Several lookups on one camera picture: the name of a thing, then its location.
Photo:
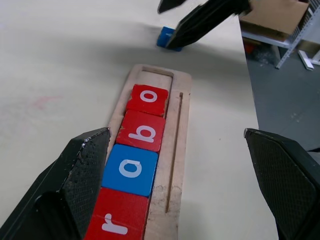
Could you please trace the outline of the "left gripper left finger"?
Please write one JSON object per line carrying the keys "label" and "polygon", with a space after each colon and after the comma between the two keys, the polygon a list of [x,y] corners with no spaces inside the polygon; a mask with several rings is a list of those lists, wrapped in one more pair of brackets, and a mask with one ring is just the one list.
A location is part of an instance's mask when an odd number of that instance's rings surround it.
{"label": "left gripper left finger", "polygon": [[110,129],[72,138],[0,228],[2,240],[82,240],[101,188]]}

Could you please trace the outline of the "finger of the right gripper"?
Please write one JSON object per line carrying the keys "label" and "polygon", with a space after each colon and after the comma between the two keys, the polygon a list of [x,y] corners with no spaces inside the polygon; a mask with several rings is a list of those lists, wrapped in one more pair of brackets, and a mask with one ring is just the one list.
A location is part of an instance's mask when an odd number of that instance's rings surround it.
{"label": "finger of the right gripper", "polygon": [[182,48],[191,45],[231,15],[247,15],[251,11],[252,6],[248,0],[208,0],[179,21],[166,47]]}
{"label": "finger of the right gripper", "polygon": [[181,6],[186,0],[160,0],[157,13],[162,14],[166,11],[175,9]]}

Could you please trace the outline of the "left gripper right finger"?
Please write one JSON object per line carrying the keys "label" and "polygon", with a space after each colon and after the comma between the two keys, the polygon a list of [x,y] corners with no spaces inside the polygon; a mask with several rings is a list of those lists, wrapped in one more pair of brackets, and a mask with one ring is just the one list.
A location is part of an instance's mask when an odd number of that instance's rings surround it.
{"label": "left gripper right finger", "polygon": [[260,191],[280,240],[320,238],[320,164],[298,142],[244,130]]}

